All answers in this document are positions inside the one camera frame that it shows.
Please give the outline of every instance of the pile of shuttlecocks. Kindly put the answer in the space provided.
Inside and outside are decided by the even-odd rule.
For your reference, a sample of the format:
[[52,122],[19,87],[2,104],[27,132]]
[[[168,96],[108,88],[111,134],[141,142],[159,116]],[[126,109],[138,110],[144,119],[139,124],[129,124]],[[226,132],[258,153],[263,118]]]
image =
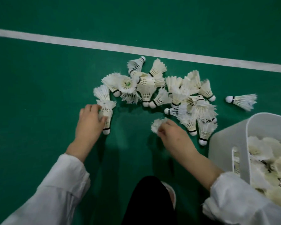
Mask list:
[[[251,186],[281,206],[281,143],[271,137],[248,137]],[[240,154],[233,148],[234,172],[240,174]]]
[[[109,74],[102,79],[103,85],[94,89],[94,95],[99,99],[97,103],[102,106],[100,115],[108,117],[103,133],[110,132],[112,109],[116,106],[116,102],[110,101],[109,91],[111,91],[115,97],[121,97],[122,101],[128,104],[137,104],[141,101],[144,107],[151,109],[165,104],[171,105],[171,108],[165,109],[165,114],[175,116],[192,136],[197,135],[198,123],[199,144],[206,145],[210,135],[217,128],[216,106],[210,104],[215,101],[210,81],[208,79],[201,81],[197,70],[188,73],[184,78],[176,76],[165,78],[163,74],[167,67],[159,59],[156,59],[151,70],[145,73],[142,72],[145,61],[144,56],[130,60],[127,63],[129,76],[120,73]],[[256,98],[255,94],[228,96],[226,101],[250,110]],[[165,119],[154,121],[152,131],[157,132],[164,121]]]

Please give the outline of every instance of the black pants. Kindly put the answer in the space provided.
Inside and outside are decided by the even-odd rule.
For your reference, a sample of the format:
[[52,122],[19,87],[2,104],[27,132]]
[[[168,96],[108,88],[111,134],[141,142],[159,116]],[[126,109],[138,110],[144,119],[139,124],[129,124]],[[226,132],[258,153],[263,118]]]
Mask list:
[[143,178],[130,198],[122,225],[177,224],[170,195],[154,176]]

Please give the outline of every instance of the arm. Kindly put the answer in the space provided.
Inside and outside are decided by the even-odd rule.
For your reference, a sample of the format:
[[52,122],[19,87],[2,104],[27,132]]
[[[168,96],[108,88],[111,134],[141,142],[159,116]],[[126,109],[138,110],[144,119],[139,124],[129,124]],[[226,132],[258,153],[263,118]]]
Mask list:
[[98,105],[80,110],[75,140],[61,155],[35,194],[3,225],[70,225],[74,210],[90,187],[83,162],[102,132],[106,117],[98,119]]
[[223,171],[197,151],[188,134],[174,121],[168,120],[158,129],[158,136],[171,155],[210,190]]
[[203,213],[209,218],[227,224],[281,224],[281,207],[199,154],[188,134],[175,122],[163,123],[158,136],[171,155],[210,191],[203,204]]

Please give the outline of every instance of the foot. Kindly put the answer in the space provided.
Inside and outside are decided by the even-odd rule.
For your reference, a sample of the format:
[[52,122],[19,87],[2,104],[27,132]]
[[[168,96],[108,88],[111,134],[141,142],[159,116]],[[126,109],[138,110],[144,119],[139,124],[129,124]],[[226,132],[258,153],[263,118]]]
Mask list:
[[173,189],[168,183],[165,183],[165,182],[163,182],[163,181],[162,181],[161,183],[162,183],[162,184],[165,186],[165,188],[168,190],[169,195],[170,195],[170,197],[171,197],[172,204],[173,204],[173,208],[174,208],[174,210],[175,210],[177,198],[176,198],[176,193],[175,193],[174,189]]

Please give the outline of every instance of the hand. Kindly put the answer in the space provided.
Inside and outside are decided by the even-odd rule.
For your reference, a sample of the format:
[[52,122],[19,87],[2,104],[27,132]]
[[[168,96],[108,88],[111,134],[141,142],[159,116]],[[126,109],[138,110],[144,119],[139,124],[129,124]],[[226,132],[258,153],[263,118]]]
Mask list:
[[98,118],[99,105],[86,105],[79,113],[75,140],[69,145],[66,154],[77,157],[84,162],[94,144],[97,142],[107,117]]
[[188,155],[198,154],[187,132],[172,120],[163,123],[158,129],[157,135],[161,138],[165,148],[180,164],[183,164]]

